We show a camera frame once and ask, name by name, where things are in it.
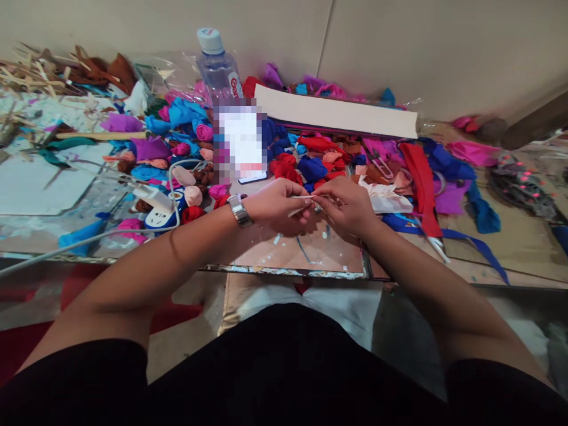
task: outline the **bottle cap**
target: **bottle cap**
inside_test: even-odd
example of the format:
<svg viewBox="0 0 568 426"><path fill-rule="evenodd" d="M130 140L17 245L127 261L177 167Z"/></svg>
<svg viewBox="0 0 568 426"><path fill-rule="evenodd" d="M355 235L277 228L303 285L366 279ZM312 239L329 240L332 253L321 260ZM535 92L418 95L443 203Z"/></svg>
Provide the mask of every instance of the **bottle cap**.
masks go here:
<svg viewBox="0 0 568 426"><path fill-rule="evenodd" d="M221 34L214 28L200 28L197 30L197 38L201 50L205 54L221 54L225 52Z"/></svg>

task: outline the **white wall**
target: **white wall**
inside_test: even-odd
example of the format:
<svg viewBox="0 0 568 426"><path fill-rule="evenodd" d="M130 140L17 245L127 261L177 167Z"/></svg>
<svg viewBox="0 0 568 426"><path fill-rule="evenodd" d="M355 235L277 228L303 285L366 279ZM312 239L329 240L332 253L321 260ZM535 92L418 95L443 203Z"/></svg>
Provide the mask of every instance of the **white wall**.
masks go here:
<svg viewBox="0 0 568 426"><path fill-rule="evenodd" d="M0 56L18 40L106 59L198 50L212 26L241 77L275 62L285 83L319 70L353 93L422 97L430 118L514 122L568 89L567 22L566 0L18 0L0 9Z"/></svg>

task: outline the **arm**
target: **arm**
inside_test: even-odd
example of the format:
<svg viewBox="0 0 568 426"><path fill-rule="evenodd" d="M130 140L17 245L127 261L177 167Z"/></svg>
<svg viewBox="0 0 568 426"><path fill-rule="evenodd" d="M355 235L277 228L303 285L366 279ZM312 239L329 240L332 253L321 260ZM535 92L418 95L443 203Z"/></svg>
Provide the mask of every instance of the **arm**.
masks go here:
<svg viewBox="0 0 568 426"><path fill-rule="evenodd" d="M336 206L325 194L343 204ZM313 195L337 226L365 242L371 256L404 289L430 323L446 364L493 360L551 386L522 341L476 289L375 217L365 188L337 177Z"/></svg>
<svg viewBox="0 0 568 426"><path fill-rule="evenodd" d="M312 203L308 195L286 179L278 179L243 200L254 222L287 218L290 211ZM299 220L306 223L309 211ZM105 338L125 338L147 347L154 310L222 247L231 243L240 227L223 206L205 216L151 240L123 256L98 276L62 312L20 370L58 350Z"/></svg>

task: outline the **hand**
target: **hand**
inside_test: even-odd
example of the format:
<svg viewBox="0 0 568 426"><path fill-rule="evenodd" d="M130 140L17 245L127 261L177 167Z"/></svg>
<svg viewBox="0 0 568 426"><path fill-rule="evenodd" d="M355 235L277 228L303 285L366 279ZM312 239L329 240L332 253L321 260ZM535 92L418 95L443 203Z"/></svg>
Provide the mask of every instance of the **hand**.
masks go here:
<svg viewBox="0 0 568 426"><path fill-rule="evenodd" d="M243 205L253 222L267 221L277 217L288 217L294 210L313 205L311 198L290 198L292 195L306 196L308 191L301 185L282 177L270 182L256 194L243 200ZM299 212L295 217L302 225L307 223L310 209Z"/></svg>
<svg viewBox="0 0 568 426"><path fill-rule="evenodd" d="M357 238L363 239L370 226L381 223L375 216L367 190L348 177L336 177L313 191L312 195L337 226Z"/></svg>

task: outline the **bottle label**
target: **bottle label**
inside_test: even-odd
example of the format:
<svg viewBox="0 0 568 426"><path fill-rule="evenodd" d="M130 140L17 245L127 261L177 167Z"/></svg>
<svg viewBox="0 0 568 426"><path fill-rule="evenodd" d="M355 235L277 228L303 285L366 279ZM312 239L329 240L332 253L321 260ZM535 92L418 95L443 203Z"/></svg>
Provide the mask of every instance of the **bottle label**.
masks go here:
<svg viewBox="0 0 568 426"><path fill-rule="evenodd" d="M241 80L238 78L238 74L235 71L229 74L229 85L231 86L231 94L233 98L244 97Z"/></svg>

